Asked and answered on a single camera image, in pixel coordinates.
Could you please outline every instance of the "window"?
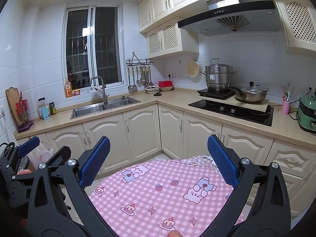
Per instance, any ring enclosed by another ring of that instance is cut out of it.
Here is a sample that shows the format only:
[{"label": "window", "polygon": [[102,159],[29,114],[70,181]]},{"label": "window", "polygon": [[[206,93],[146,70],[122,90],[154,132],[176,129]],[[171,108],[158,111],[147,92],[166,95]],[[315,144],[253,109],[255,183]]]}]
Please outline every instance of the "window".
[{"label": "window", "polygon": [[65,72],[72,89],[101,84],[124,84],[119,55],[118,7],[89,6],[67,9]]}]

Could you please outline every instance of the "stainless steel sink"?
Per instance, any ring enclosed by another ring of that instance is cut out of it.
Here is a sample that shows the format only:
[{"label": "stainless steel sink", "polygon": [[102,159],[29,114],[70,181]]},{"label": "stainless steel sink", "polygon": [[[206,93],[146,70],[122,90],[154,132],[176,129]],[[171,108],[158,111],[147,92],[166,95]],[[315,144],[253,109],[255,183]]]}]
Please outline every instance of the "stainless steel sink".
[{"label": "stainless steel sink", "polygon": [[126,106],[129,104],[134,104],[134,103],[138,103],[138,102],[140,102],[140,101],[136,100],[134,98],[122,96],[122,98],[109,100],[107,104],[104,104],[104,102],[100,102],[100,103],[96,103],[96,104],[92,104],[92,105],[87,105],[87,106],[75,108],[72,111],[70,119],[90,115],[90,114],[97,113],[100,111],[115,109],[118,107]]}]

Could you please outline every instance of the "beige countertop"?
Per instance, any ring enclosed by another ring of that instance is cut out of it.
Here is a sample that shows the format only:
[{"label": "beige countertop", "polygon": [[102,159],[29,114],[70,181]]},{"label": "beige countertop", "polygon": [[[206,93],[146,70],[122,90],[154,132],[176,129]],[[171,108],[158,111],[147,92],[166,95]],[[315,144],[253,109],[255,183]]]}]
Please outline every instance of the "beige countertop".
[{"label": "beige countertop", "polygon": [[277,111],[276,109],[274,109],[272,126],[269,127],[258,123],[249,122],[243,119],[233,118],[215,112],[190,107],[188,106],[188,104],[199,100],[196,97],[195,92],[173,90],[170,92],[162,92],[162,96],[157,97],[146,93],[136,94],[132,97],[140,100],[141,102],[75,119],[70,119],[72,109],[61,111],[58,112],[56,115],[51,116],[51,118],[48,120],[40,120],[38,122],[35,122],[31,129],[26,132],[17,133],[17,131],[15,131],[14,135],[16,139],[21,139],[60,129],[63,127],[84,123],[94,119],[100,119],[125,111],[142,108],[152,104],[162,104],[187,113],[201,116],[203,118],[211,119],[230,126],[234,126],[240,129],[251,131],[253,133],[258,133],[270,138],[275,138],[280,141],[285,141],[294,145],[298,145],[300,147],[316,151],[316,136],[303,131],[299,127],[297,121],[291,119],[288,115],[283,115],[281,113],[281,110]]}]

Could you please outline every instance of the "cutting board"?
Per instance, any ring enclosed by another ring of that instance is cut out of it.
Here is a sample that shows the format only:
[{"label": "cutting board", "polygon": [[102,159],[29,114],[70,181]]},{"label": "cutting board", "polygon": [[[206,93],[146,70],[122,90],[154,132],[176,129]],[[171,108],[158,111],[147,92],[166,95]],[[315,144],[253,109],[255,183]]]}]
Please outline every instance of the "cutting board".
[{"label": "cutting board", "polygon": [[7,100],[16,122],[18,123],[19,126],[22,125],[23,124],[22,118],[20,115],[17,114],[16,109],[15,109],[15,104],[20,101],[20,93],[18,91],[18,88],[7,89],[5,90],[5,94],[7,95]]},{"label": "cutting board", "polygon": [[234,105],[237,107],[243,107],[243,108],[252,109],[255,111],[262,111],[262,112],[265,112],[267,110],[268,103],[269,103],[269,100],[267,100],[267,99],[264,99],[262,102],[259,102],[259,103],[244,103],[244,102],[237,100],[235,98],[235,96],[229,97],[226,100],[203,97],[203,96],[199,96],[199,95],[197,97],[200,99],[204,99],[204,100],[225,103],[225,104]]}]

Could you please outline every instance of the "blue gripper pad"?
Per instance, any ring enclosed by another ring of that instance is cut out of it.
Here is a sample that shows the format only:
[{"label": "blue gripper pad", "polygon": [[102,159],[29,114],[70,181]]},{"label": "blue gripper pad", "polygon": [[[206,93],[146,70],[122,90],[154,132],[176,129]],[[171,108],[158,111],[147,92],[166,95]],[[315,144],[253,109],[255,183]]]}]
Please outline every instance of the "blue gripper pad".
[{"label": "blue gripper pad", "polygon": [[110,146],[110,140],[105,137],[97,147],[94,147],[94,152],[88,158],[80,171],[79,185],[81,187],[87,187],[92,184],[110,152]]},{"label": "blue gripper pad", "polygon": [[19,151],[17,155],[19,157],[25,157],[32,150],[38,147],[39,143],[40,143],[40,139],[37,136],[34,136],[33,138],[29,139],[27,142],[25,142],[23,145],[19,147]]},{"label": "blue gripper pad", "polygon": [[207,149],[214,159],[225,182],[235,188],[239,183],[239,180],[237,178],[237,169],[228,157],[221,144],[212,135],[207,141]]}]

